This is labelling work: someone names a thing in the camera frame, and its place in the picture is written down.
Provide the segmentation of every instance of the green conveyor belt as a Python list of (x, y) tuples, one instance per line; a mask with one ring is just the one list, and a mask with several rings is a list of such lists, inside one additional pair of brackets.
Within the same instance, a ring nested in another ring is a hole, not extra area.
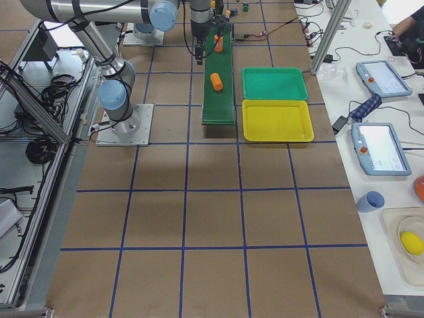
[[(215, 33), (207, 38), (206, 52), (213, 49)], [(205, 59), (205, 85), (203, 94), (202, 125), (235, 125), (235, 103), (233, 94), (233, 61), (231, 58), (230, 26), (224, 31), (223, 50), (214, 52)], [(213, 89), (210, 76), (218, 73), (223, 89)]]

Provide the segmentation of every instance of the blue cup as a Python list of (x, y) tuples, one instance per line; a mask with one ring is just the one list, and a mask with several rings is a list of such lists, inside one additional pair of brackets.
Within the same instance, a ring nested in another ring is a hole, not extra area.
[(365, 193), (356, 203), (356, 208), (360, 212), (373, 212), (384, 206), (384, 197), (380, 192), (369, 191)]

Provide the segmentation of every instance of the robotic arm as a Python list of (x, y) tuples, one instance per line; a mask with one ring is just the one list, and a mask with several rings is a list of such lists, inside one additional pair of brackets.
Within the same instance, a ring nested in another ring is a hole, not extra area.
[[(109, 48), (93, 21), (149, 24), (162, 31), (174, 27), (179, 0), (21, 0), (24, 8), (44, 21), (66, 23), (94, 57), (107, 79), (99, 90), (115, 133), (135, 133), (140, 118), (129, 102), (135, 70)], [(211, 0), (191, 0), (191, 33), (195, 58), (201, 65), (205, 39), (210, 33)]]
[[(179, 0), (21, 0), (21, 3), (39, 19), (69, 24), (97, 63), (102, 67), (110, 65), (104, 75), (114, 73), (114, 68), (119, 71), (122, 65), (115, 60), (97, 27), (90, 21), (144, 23), (168, 31), (176, 23), (180, 5)], [(204, 51), (212, 21), (210, 0), (191, 0), (190, 10), (196, 50)], [(197, 59), (201, 60), (203, 51), (196, 54)]]

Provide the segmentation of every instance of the green tray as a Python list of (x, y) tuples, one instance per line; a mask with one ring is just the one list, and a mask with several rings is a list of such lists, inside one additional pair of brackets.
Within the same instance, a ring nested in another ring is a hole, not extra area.
[(244, 68), (242, 77), (245, 99), (307, 99), (299, 68)]

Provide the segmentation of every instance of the touchscreen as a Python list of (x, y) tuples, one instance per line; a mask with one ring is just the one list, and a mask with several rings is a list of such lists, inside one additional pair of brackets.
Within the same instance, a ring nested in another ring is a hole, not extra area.
[(407, 91), (396, 75), (384, 62), (364, 64), (366, 71), (374, 78), (374, 82), (383, 93), (400, 93)]
[(360, 126), (374, 170), (405, 171), (389, 126)]

